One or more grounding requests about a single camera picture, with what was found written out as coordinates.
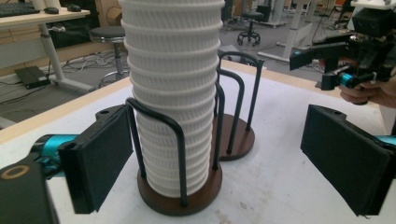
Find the stool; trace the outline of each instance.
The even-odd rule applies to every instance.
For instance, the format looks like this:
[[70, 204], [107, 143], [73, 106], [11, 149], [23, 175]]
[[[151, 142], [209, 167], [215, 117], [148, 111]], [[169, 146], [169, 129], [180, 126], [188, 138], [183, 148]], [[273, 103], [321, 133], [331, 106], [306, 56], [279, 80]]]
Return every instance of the stool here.
[[[120, 43], [123, 43], [125, 38], [125, 31], [121, 26], [103, 26], [91, 29], [89, 31], [91, 41], [101, 42], [101, 43], [112, 43], [114, 45], [115, 50], [115, 61], [117, 66], [116, 72], [111, 72], [105, 75], [100, 83], [98, 88], [101, 88], [105, 85], [105, 83], [111, 83], [114, 81], [118, 81], [124, 78], [124, 73], [128, 73], [128, 71], [124, 71], [122, 68], [122, 63], [120, 59]], [[106, 78], [115, 76], [115, 79], [112, 81], [105, 81]]]
[[263, 16], [264, 15], [262, 15], [262, 13], [260, 13], [260, 12], [244, 12], [244, 13], [242, 13], [243, 18], [250, 19], [250, 24], [249, 24], [247, 32], [244, 31], [239, 34], [239, 36], [236, 40], [239, 45], [242, 45], [245, 37], [247, 37], [248, 42], [250, 42], [252, 38], [254, 39], [253, 47], [260, 44], [261, 38], [260, 38], [259, 34], [255, 33], [253, 31], [253, 22], [254, 22], [254, 20], [258, 20], [258, 21], [262, 20]]

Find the wooden base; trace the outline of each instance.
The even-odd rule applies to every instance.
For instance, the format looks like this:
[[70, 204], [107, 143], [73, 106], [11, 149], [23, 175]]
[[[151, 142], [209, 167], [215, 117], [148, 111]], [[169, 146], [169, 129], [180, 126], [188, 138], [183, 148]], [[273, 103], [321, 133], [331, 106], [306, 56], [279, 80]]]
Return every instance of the wooden base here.
[[[246, 156], [253, 148], [255, 134], [253, 129], [246, 131], [247, 123], [243, 120], [238, 120], [236, 127], [236, 135], [233, 142], [232, 153], [227, 153], [228, 144], [230, 141], [231, 128], [233, 127], [233, 115], [224, 114], [222, 132], [221, 132], [221, 145], [219, 160], [220, 161], [234, 161]], [[212, 148], [216, 142], [216, 131], [218, 128], [218, 117], [213, 119], [213, 137]]]
[[174, 217], [182, 217], [202, 211], [210, 205], [219, 194], [222, 182], [222, 170], [209, 167], [209, 176], [200, 190], [188, 196], [187, 207], [181, 206], [180, 198], [168, 198], [157, 193], [147, 179], [143, 179], [140, 170], [137, 173], [137, 186], [143, 201], [153, 210]]

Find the stack of cups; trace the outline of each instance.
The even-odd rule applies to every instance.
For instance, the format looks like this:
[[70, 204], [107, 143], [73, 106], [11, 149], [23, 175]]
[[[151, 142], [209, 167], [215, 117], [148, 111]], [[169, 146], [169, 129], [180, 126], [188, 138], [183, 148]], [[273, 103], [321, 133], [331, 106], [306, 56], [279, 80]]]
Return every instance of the stack of cups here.
[[[186, 141], [187, 195], [207, 180], [223, 0], [119, 0], [134, 98], [174, 119]], [[150, 186], [179, 197], [177, 139], [137, 113]]]

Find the table leg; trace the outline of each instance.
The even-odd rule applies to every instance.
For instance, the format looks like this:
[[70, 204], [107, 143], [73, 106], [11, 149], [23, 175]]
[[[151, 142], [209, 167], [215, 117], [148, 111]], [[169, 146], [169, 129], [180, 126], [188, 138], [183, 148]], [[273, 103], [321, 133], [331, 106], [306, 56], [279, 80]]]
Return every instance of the table leg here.
[[43, 42], [43, 46], [47, 52], [47, 55], [49, 56], [55, 73], [55, 76], [51, 76], [49, 77], [49, 79], [57, 84], [65, 85], [82, 91], [94, 91], [95, 87], [93, 86], [76, 82], [74, 80], [70, 80], [64, 77], [64, 72], [62, 71], [58, 55], [56, 54], [55, 47], [53, 46], [52, 38], [50, 37], [50, 33], [47, 29], [47, 25], [39, 24], [38, 27], [41, 31], [41, 41]]

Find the white desk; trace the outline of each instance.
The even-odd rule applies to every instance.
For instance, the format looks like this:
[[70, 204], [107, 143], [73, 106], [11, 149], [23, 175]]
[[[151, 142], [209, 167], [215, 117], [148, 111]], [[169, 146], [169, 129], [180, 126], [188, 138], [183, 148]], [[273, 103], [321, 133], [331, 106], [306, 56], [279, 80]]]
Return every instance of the white desk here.
[[56, 54], [55, 47], [53, 46], [52, 39], [46, 25], [46, 23], [49, 22], [73, 20], [82, 18], [89, 14], [90, 11], [88, 10], [69, 12], [66, 8], [61, 8], [59, 14], [56, 15], [45, 14], [41, 11], [37, 14], [1, 18], [0, 30], [38, 25], [41, 37], [22, 42], [0, 45], [0, 68], [48, 56], [55, 72], [55, 76], [50, 77], [53, 82], [82, 91], [93, 91], [95, 89], [93, 86], [79, 83], [64, 77], [64, 72], [62, 71], [58, 55]]
[[[224, 63], [228, 68], [243, 65]], [[265, 224], [390, 224], [396, 220], [396, 185], [392, 184], [379, 217], [355, 217], [341, 196], [300, 150], [308, 104], [326, 105], [347, 114], [348, 120], [371, 134], [383, 134], [376, 105], [357, 106], [322, 91], [315, 83], [263, 71], [252, 128], [256, 142], [238, 161], [222, 162], [222, 187], [205, 210], [188, 217], [167, 217], [151, 210], [141, 199], [136, 184], [135, 154], [126, 163], [100, 211], [75, 215], [63, 178], [49, 181], [49, 189], [63, 224], [73, 223], [265, 223]], [[242, 75], [246, 98], [253, 76]], [[236, 84], [222, 79], [226, 112], [233, 112]], [[305, 86], [308, 89], [285, 83]], [[94, 113], [123, 104], [132, 95], [128, 79], [82, 96], [34, 118], [0, 131], [0, 167], [18, 161], [33, 142], [47, 133], [80, 133], [90, 126]], [[241, 118], [248, 116], [244, 101]]]

